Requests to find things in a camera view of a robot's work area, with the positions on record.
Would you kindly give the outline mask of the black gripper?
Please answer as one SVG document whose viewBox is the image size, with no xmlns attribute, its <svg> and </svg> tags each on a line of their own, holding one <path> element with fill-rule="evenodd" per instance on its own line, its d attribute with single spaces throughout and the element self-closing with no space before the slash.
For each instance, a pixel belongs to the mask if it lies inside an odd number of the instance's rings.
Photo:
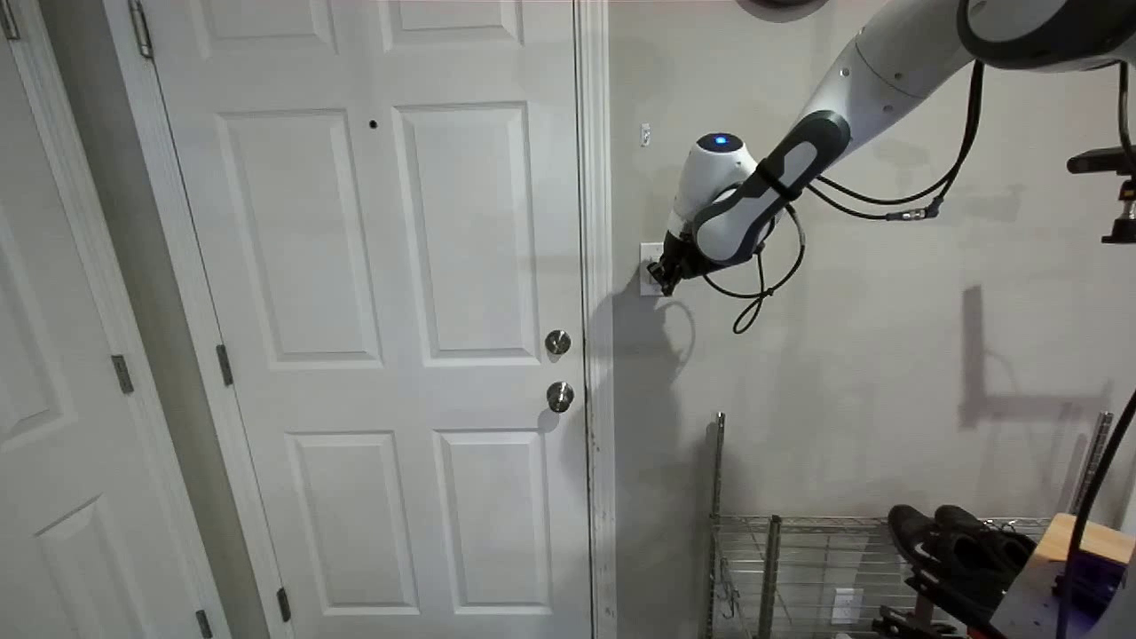
<svg viewBox="0 0 1136 639">
<path fill-rule="evenodd" d="M 690 237 L 668 236 L 665 255 L 652 264 L 652 276 L 665 296 L 670 296 L 681 282 L 704 276 L 709 264 Z"/>
</svg>

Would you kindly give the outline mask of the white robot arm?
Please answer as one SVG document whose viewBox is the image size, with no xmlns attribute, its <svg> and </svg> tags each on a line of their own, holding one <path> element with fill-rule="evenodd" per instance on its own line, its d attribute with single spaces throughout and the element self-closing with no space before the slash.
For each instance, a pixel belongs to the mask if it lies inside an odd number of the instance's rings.
<svg viewBox="0 0 1136 639">
<path fill-rule="evenodd" d="M 768 156 L 732 132 L 696 140 L 646 272 L 670 296 L 681 282 L 747 264 L 758 232 L 810 180 L 917 111 L 962 65 L 1072 72 L 1129 65 L 1133 45 L 1136 0 L 887 0 Z"/>
</svg>

